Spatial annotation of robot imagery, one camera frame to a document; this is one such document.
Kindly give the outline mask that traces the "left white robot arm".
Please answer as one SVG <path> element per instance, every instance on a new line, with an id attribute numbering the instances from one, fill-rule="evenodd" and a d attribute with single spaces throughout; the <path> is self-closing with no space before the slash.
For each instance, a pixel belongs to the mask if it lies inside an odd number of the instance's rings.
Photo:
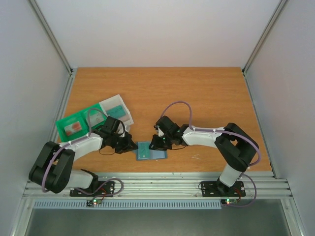
<path id="1" fill-rule="evenodd" d="M 57 194 L 72 187 L 81 188 L 88 196 L 93 196 L 99 190 L 96 175 L 85 170 L 74 171 L 72 167 L 77 159 L 104 147 L 111 147 L 115 154 L 138 149 L 124 123 L 108 117 L 104 124 L 80 138 L 61 144 L 45 143 L 29 172 L 29 180 L 40 185 L 44 193 Z"/>

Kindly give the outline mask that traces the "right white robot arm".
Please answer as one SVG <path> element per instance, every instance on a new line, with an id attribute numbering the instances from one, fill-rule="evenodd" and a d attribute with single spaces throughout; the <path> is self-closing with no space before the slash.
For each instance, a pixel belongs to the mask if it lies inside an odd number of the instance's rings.
<path id="1" fill-rule="evenodd" d="M 219 150 L 226 166 L 217 180 L 217 189 L 230 194 L 235 182 L 251 165 L 255 155 L 260 155 L 258 144 L 239 126 L 229 123 L 220 128 L 201 128 L 184 124 L 178 126 L 169 117 L 162 116 L 155 124 L 149 145 L 151 150 L 172 150 L 173 146 L 206 146 Z"/>

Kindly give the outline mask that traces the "teal leather card holder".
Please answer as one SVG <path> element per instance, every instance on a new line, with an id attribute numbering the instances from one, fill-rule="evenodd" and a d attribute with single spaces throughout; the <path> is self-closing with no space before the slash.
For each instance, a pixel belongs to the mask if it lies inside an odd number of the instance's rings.
<path id="1" fill-rule="evenodd" d="M 135 153 L 135 159 L 137 160 L 137 150 L 134 150 L 133 153 Z M 167 152 L 166 151 L 159 151 L 159 150 L 150 150 L 150 159 L 149 160 L 160 160 L 160 159 L 167 159 Z"/>

